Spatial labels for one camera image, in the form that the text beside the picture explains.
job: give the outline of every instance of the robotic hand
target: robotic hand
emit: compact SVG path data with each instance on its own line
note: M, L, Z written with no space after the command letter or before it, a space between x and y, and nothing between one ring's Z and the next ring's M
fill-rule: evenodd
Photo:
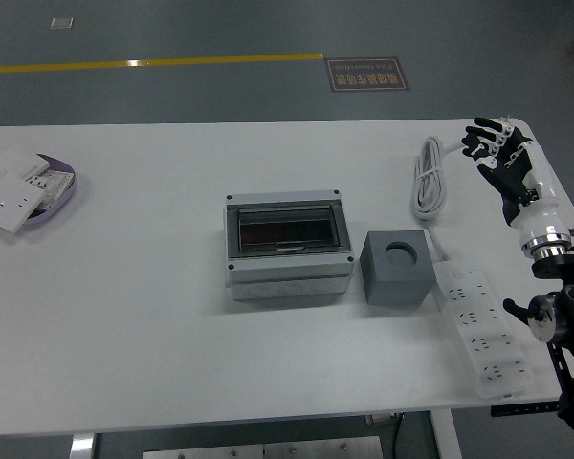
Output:
M508 120L475 118L475 124L466 128L463 153L501 194L504 218L519 232L525 256L565 254L570 235L557 215L559 199L540 145Z
M534 277L563 282L560 292L534 297L527 309L510 298L503 305L547 343L562 388L558 415L574 429L574 378L563 354L566 349L574 357L574 248L557 214L551 168L540 145L508 120L475 118L475 124L466 128L463 154L501 194L506 223L519 231L523 253L534 259Z

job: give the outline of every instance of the table leg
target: table leg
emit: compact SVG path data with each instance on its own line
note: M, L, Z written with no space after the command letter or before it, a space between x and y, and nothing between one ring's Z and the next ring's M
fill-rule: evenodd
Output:
M73 447L70 449L70 459L94 459L95 433L79 433L73 435Z

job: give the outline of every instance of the wall switch plate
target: wall switch plate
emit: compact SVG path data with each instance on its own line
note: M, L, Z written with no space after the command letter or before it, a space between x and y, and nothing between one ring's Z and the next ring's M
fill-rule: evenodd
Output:
M26 155L15 150L7 150L0 155L0 181L8 173L25 180L48 167L49 162L38 155Z
M0 227L17 232L45 197L45 191L7 173L0 180Z

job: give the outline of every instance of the power strip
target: power strip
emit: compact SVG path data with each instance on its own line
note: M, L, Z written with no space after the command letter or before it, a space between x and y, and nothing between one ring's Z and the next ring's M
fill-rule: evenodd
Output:
M452 260L433 268L436 301L476 393L492 398L525 389L534 374L483 272Z

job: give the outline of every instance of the gray floor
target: gray floor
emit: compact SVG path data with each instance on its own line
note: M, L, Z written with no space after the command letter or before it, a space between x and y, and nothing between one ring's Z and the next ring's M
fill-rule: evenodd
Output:
M75 18L71 30L49 29L52 17L68 15ZM0 1L0 65L315 52L397 56L410 87L334 94L318 61L3 74L0 125L511 115L532 127L574 203L573 36L574 1L568 0ZM490 420L479 409L454 416L466 458L574 458L574 435L553 415ZM407 426L400 441L408 446L398 457L408 457L406 451L427 457L429 425L413 432ZM321 433L325 427L302 428ZM254 430L235 431L261 438ZM157 445L161 438L171 446L175 438L184 447L197 445L190 435L202 434L106 434L98 457L140 457L142 441ZM0 457L67 457L69 447L67 437L0 439ZM119 450L129 452L118 456Z

